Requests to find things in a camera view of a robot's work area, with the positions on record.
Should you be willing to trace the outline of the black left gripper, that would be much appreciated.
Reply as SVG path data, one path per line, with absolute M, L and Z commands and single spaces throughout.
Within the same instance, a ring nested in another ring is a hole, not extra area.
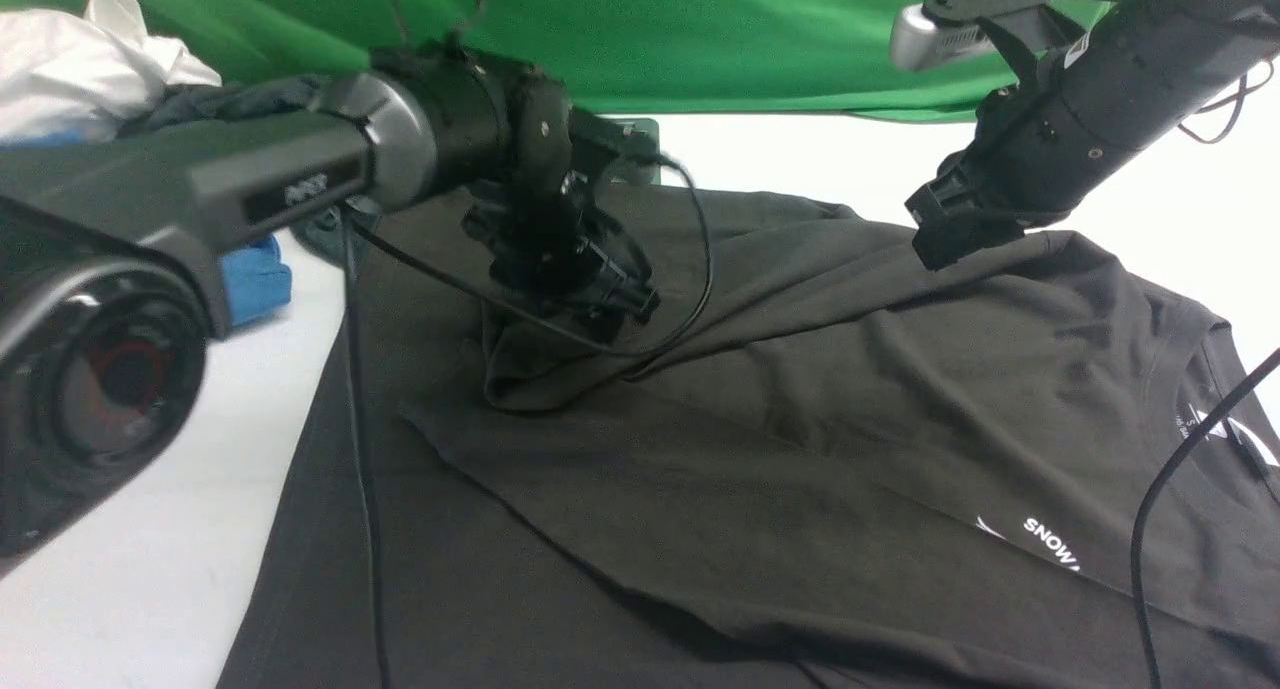
M 618 133 L 611 119 L 571 120 L 568 165 L 553 191 L 532 193 L 513 178 L 477 182 L 461 222 L 490 252 L 490 279 L 521 307 L 564 318 L 603 344 L 660 306 L 649 257 L 595 193 L 621 158 Z

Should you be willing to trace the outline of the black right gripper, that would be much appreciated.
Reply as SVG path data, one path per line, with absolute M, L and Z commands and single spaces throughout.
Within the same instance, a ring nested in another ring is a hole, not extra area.
M 906 201 L 911 246 L 938 272 L 1064 220 L 1111 177 L 1111 146 L 1098 134 L 1105 76 L 1059 70 L 983 114 L 973 141 Z

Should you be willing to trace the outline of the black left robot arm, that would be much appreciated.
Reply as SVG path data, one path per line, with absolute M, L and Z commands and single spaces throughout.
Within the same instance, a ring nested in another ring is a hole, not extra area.
M 454 41 L 381 47 L 298 111 L 4 150 L 3 571 L 175 439 L 230 330 L 221 259 L 349 199 L 483 184 L 463 231 L 520 309 L 600 343 L 646 323 L 652 265 L 591 193 L 644 150 L 543 69 Z

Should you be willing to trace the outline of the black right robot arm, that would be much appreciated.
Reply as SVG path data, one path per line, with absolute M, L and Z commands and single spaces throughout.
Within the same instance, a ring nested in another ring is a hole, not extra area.
M 1108 0 L 1083 27 L 1055 0 L 922 0 L 890 56 L 931 70 L 997 54 L 1014 82 L 908 199 L 913 246 L 940 270 L 1068 218 L 1138 152 L 1277 56 L 1277 0 Z

